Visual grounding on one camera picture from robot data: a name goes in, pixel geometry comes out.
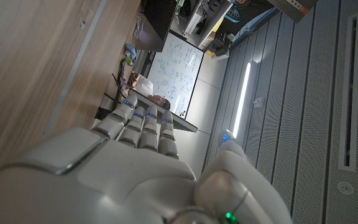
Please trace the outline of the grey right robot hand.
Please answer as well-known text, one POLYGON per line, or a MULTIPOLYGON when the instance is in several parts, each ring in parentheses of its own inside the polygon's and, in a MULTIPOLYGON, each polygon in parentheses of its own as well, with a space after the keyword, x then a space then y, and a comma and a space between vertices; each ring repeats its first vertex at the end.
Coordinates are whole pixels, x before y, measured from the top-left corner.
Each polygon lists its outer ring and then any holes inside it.
POLYGON ((233 133, 196 177, 169 111, 128 97, 93 129, 73 128, 0 166, 0 223, 290 223, 279 193, 233 133))

